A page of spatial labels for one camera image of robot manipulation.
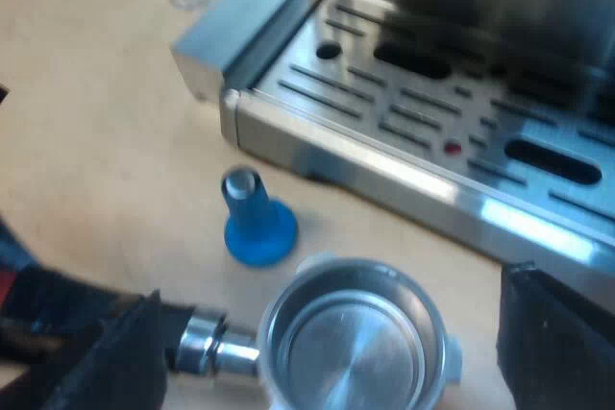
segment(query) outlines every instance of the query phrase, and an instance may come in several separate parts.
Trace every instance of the blue tamper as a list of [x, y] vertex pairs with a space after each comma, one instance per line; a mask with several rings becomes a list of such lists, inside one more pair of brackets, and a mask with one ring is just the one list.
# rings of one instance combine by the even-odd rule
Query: blue tamper
[[249, 266], [275, 264], [295, 246], [297, 219], [283, 203], [269, 200], [257, 172], [237, 167], [222, 178], [231, 216], [224, 228], [229, 252]]

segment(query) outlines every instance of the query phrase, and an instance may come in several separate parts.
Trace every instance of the drip tray grate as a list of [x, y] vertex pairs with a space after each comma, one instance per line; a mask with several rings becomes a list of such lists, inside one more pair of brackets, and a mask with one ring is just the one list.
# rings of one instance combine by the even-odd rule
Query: drip tray grate
[[442, 31], [377, 1], [323, 0], [257, 89], [611, 243], [613, 85], [592, 69], [526, 69], [487, 39], [461, 46]]

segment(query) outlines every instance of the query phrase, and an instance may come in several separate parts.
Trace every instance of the table surface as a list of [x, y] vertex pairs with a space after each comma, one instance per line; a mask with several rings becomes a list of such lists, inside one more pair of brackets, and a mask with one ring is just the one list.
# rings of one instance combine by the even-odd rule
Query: table surface
[[[169, 52], [199, 12], [168, 0], [0, 0], [0, 212], [46, 265], [258, 323], [301, 260], [331, 251], [415, 278], [464, 351], [438, 409], [513, 409], [497, 367], [497, 262], [337, 187], [297, 178], [225, 143]], [[223, 242], [220, 178], [256, 167], [297, 213], [294, 253], [268, 270]], [[0, 385], [19, 374], [0, 367]], [[262, 392], [171, 376], [164, 409], [264, 409]]]

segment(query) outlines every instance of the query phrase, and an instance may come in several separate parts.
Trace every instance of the stainless steel drip tray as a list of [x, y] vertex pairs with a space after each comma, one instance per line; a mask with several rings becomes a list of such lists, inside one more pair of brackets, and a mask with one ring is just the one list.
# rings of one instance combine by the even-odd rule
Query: stainless steel drip tray
[[[287, 34], [278, 50], [256, 41], [225, 71], [232, 143], [502, 261], [533, 259], [615, 312], [615, 106], [602, 71], [528, 59], [380, 0], [312, 0], [289, 32], [276, 21], [296, 20], [294, 1], [259, 33]], [[251, 89], [235, 86], [258, 57]]]

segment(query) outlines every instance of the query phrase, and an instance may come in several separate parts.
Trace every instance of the metal housing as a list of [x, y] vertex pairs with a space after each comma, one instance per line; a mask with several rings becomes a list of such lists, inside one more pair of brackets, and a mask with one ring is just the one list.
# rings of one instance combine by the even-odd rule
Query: metal housing
[[240, 149], [615, 312], [614, 21], [608, 0], [221, 0], [174, 53]]

